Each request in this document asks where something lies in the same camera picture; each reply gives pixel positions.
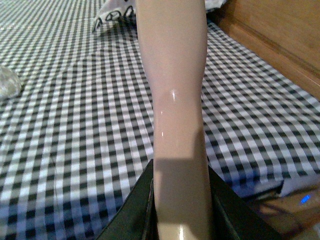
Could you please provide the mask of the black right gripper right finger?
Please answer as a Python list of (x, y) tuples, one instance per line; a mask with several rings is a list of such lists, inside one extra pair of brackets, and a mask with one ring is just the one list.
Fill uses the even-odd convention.
[(281, 235), (251, 210), (209, 167), (215, 240), (281, 240)]

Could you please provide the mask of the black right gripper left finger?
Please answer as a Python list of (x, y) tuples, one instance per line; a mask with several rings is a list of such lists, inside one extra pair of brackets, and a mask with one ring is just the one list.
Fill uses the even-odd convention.
[(116, 215), (102, 230), (98, 240), (155, 240), (157, 216), (151, 159)]

